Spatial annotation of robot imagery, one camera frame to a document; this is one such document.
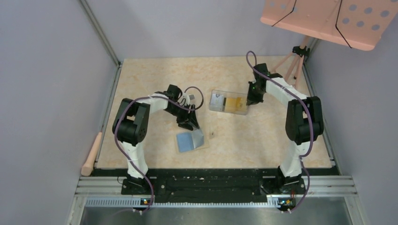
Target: robotic arm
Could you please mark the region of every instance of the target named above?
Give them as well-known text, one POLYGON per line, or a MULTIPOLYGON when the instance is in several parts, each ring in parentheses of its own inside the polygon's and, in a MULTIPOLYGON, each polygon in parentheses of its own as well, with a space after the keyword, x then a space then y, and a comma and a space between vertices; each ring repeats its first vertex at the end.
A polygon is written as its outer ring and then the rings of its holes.
MULTIPOLYGON (((199 129, 195 111, 182 109, 169 102, 167 99, 188 109, 195 108, 195 105, 190 105, 191 99, 187 94, 183 93, 177 86, 169 85, 167 91, 156 92, 150 95, 147 99, 135 102, 130 109, 128 109, 126 116, 124 118, 120 118, 126 107, 132 102, 131 99, 123 99, 112 126, 112 131, 115 133, 116 125, 119 120, 122 119, 117 132, 117 140, 120 142, 126 154, 131 158, 134 165, 143 174, 148 172, 148 166, 146 165, 144 158, 142 141, 146 136, 150 114, 160 110, 165 110, 177 117, 179 127, 188 130, 199 129), (131 116, 135 116, 135 119, 130 120, 127 118, 131 116)), ((141 183, 140 180, 142 180, 143 176, 130 163, 128 163, 127 173, 131 180, 141 183)))
POLYGON ((321 101, 318 97, 308 97, 290 86, 280 74, 270 74, 266 63, 254 66, 256 70, 267 75, 270 79, 282 85, 282 88, 268 81, 256 72, 253 72, 255 80, 249 82, 247 93, 247 105, 255 105, 263 102, 264 93, 271 94, 286 108, 286 134, 289 138, 289 150, 285 160, 278 167, 276 186, 282 192, 291 190, 292 185, 298 184, 301 179, 300 155, 306 154, 310 144, 309 121, 300 102, 288 94, 285 89, 298 96, 307 105, 311 114, 314 130, 314 141, 323 133, 323 118, 321 101))

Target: pink shelf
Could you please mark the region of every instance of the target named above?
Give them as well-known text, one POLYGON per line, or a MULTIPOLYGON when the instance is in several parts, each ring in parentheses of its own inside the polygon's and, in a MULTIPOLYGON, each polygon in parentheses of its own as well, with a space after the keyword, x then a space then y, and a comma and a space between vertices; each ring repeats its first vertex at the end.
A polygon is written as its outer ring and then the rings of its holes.
MULTIPOLYGON (((273 25, 294 0, 266 0, 261 21, 273 25)), ((347 45, 335 28, 339 0, 297 0, 276 27, 347 45)), ((372 50, 398 12, 398 0, 343 0, 337 26, 353 48, 372 50)))

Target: white wall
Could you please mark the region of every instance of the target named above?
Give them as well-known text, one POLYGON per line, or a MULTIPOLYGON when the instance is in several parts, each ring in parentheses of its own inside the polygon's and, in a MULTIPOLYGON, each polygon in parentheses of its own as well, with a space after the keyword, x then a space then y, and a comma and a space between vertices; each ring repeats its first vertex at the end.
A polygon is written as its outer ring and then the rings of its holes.
POLYGON ((286 55, 302 35, 260 22, 265 0, 88 0, 120 59, 286 55))
POLYGON ((115 66, 77 1, 0 1, 0 224, 65 224, 115 66))
POLYGON ((322 41, 308 65, 340 169, 372 224, 396 224, 398 17, 374 50, 322 41))

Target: wooden handle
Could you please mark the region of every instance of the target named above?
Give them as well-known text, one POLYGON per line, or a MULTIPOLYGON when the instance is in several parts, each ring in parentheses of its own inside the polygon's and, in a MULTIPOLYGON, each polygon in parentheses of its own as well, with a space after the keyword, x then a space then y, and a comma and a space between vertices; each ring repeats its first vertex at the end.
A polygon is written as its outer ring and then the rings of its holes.
POLYGON ((83 176, 90 176, 93 167, 94 167, 94 161, 97 156, 98 149, 100 148, 100 142, 101 142, 101 137, 102 137, 102 132, 99 132, 97 134, 97 137, 94 140, 94 143, 92 144, 90 153, 88 154, 87 160, 82 166, 82 171, 81 174, 83 176))

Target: plastic container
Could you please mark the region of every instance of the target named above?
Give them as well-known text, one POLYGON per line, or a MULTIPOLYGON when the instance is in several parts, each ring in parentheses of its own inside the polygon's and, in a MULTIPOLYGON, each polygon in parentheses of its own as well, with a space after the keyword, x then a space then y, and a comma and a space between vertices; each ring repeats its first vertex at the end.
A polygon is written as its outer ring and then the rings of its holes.
POLYGON ((247 94, 212 90, 209 109, 211 111, 246 115, 248 109, 246 100, 247 94))

